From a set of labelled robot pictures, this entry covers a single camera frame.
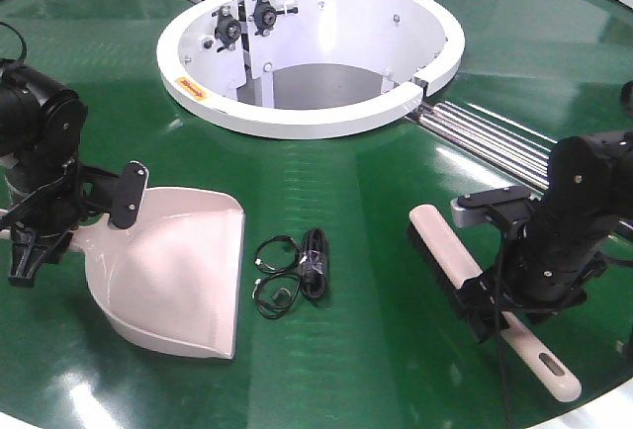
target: brush handle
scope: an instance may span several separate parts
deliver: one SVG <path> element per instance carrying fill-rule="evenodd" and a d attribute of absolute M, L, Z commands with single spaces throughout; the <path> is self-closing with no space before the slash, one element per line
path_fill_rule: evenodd
<path fill-rule="evenodd" d="M 420 205 L 409 213 L 411 223 L 456 289 L 482 274 L 482 269 L 462 244 L 438 209 Z M 509 328 L 500 334 L 541 383 L 559 401 L 581 395 L 582 387 L 572 372 L 511 312 L 503 316 Z"/>

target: coiled cable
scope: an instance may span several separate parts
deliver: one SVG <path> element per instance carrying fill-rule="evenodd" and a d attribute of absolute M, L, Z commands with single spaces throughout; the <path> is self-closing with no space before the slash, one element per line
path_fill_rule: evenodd
<path fill-rule="evenodd" d="M 287 243 L 294 251 L 291 262 L 283 266 L 271 266 L 261 258 L 262 251 L 274 242 Z M 286 234 L 278 234 L 261 243 L 255 251 L 255 266 L 268 276 L 255 281 L 253 300 L 259 313 L 275 320 L 288 312 L 301 292 L 309 300 L 320 299 L 327 291 L 329 248 L 325 233 L 320 228 L 309 229 L 301 247 Z M 264 290 L 271 282 L 295 281 L 292 289 L 281 286 L 267 299 Z"/>

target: hole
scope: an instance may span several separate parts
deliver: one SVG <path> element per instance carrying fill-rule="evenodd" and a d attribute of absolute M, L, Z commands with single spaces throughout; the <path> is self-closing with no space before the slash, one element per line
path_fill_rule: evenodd
<path fill-rule="evenodd" d="M 275 108 L 320 110 L 353 105 L 380 95 L 382 77 L 347 65 L 297 65 L 273 73 Z M 252 79 L 237 89 L 237 101 L 258 104 Z"/>
<path fill-rule="evenodd" d="M 565 375 L 565 371 L 547 353 L 539 353 L 538 358 L 541 362 L 545 364 L 547 369 L 557 377 L 562 377 Z"/>

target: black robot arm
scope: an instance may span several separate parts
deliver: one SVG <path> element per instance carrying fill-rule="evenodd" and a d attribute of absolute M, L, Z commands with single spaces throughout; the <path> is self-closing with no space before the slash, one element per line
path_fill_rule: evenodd
<path fill-rule="evenodd" d="M 497 310 L 538 322 L 586 300 L 584 285 L 608 264 L 600 246 L 622 218 L 633 217 L 633 133 L 560 140 L 548 181 L 541 200 L 514 186 L 453 201 L 456 222 L 490 222 L 501 231 L 495 263 L 451 296 L 480 341 L 496 331 Z"/>
<path fill-rule="evenodd" d="M 127 228 L 135 220 L 147 180 L 138 162 L 121 176 L 79 160 L 87 107 L 76 92 L 17 59 L 0 61 L 0 161 L 11 199 L 0 217 L 10 229 L 9 282 L 32 287 L 44 262 L 57 263 L 79 222 L 101 213 Z"/>

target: circular opening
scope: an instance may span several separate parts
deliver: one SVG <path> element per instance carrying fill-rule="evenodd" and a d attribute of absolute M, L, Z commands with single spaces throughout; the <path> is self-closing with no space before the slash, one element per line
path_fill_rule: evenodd
<path fill-rule="evenodd" d="M 406 115 L 452 78 L 463 49 L 461 27 L 432 0 L 208 0 L 167 27 L 157 54 L 192 113 L 314 138 Z"/>
<path fill-rule="evenodd" d="M 273 72 L 275 108 L 320 110 L 360 103 L 381 94 L 382 80 L 379 74 L 354 66 L 289 66 Z M 255 86 L 255 81 L 247 76 L 246 84 L 237 88 L 237 101 L 262 106 Z"/>

